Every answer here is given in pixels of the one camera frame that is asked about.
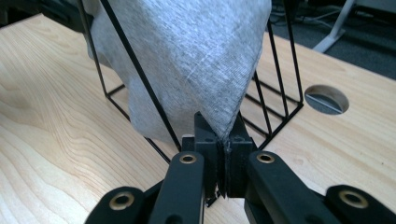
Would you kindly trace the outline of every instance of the metal leg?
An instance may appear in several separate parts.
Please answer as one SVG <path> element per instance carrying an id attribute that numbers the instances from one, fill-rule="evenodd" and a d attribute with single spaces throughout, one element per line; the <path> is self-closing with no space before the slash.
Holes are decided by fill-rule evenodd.
<path id="1" fill-rule="evenodd" d="M 325 52 L 344 34 L 345 30 L 342 30 L 341 27 L 347 19 L 347 15 L 349 14 L 350 9 L 352 9 L 355 2 L 356 0 L 346 0 L 346 3 L 344 4 L 343 9 L 338 16 L 337 21 L 335 22 L 335 25 L 332 27 L 332 31 L 314 47 L 315 51 L 321 53 Z"/>

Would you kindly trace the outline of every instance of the gray fabric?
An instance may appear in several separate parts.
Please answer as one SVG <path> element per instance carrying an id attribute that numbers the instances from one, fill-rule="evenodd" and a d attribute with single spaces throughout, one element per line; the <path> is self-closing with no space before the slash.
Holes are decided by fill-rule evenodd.
<path id="1" fill-rule="evenodd" d="M 171 141 L 106 12 L 88 2 L 100 61 L 128 88 L 134 128 Z M 271 1 L 109 2 L 177 137 L 193 133 L 193 115 L 201 111 L 226 139 L 261 56 Z"/>

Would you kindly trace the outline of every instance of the metal grommet ring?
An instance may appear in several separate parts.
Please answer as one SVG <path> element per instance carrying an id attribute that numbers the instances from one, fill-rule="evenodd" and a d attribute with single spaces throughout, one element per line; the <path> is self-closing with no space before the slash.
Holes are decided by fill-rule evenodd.
<path id="1" fill-rule="evenodd" d="M 363 196 L 351 190 L 341 190 L 338 193 L 338 196 L 340 197 L 341 201 L 355 208 L 362 209 L 369 206 L 369 203 Z"/>
<path id="2" fill-rule="evenodd" d="M 134 195 L 129 191 L 124 191 L 116 194 L 111 199 L 109 206 L 113 210 L 120 211 L 131 206 L 132 203 L 134 203 Z"/>
<path id="3" fill-rule="evenodd" d="M 263 163 L 271 163 L 273 161 L 275 161 L 275 158 L 272 157 L 271 155 L 263 152 L 260 153 L 259 155 L 257 155 L 257 160 Z"/>
<path id="4" fill-rule="evenodd" d="M 197 158 L 194 155 L 186 154 L 180 157 L 180 161 L 185 164 L 191 164 L 191 163 L 195 163 L 197 161 Z"/>

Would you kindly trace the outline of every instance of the gray carpet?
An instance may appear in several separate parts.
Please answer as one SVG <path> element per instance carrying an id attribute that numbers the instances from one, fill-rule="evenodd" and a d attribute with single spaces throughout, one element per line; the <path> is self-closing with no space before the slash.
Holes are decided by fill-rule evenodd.
<path id="1" fill-rule="evenodd" d="M 292 23 L 295 42 L 313 48 L 330 32 L 331 28 L 327 25 L 334 24 L 338 13 L 315 21 L 309 21 L 309 18 L 336 9 L 334 6 L 312 7 L 301 3 Z M 373 15 L 371 11 L 367 12 L 367 8 L 355 7 L 343 26 L 345 34 L 325 53 L 396 80 L 395 21 L 387 20 L 387 17 L 381 16 L 384 13 L 379 13 L 374 12 Z M 276 35 L 289 38 L 283 6 L 274 3 L 271 22 Z"/>

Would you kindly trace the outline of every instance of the light wood surface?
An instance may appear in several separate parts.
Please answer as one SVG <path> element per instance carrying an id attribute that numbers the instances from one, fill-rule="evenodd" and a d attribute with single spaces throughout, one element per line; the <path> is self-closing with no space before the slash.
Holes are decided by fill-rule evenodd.
<path id="1" fill-rule="evenodd" d="M 295 97 L 288 42 L 276 41 Z M 258 70 L 275 85 L 267 42 Z M 167 164 L 104 97 L 81 34 L 37 16 L 1 29 L 0 43 L 0 223 L 82 223 L 108 191 L 148 189 L 163 179 Z M 350 106 L 329 116 L 305 105 L 266 149 L 311 189 L 352 185 L 395 212 L 396 82 L 297 51 L 304 89 L 333 86 Z M 104 69 L 107 86 L 120 85 Z M 116 98 L 125 104 L 126 93 Z M 260 110 L 246 103 L 243 110 L 262 123 Z M 243 200 L 218 200 L 205 210 L 205 223 L 247 222 Z"/>

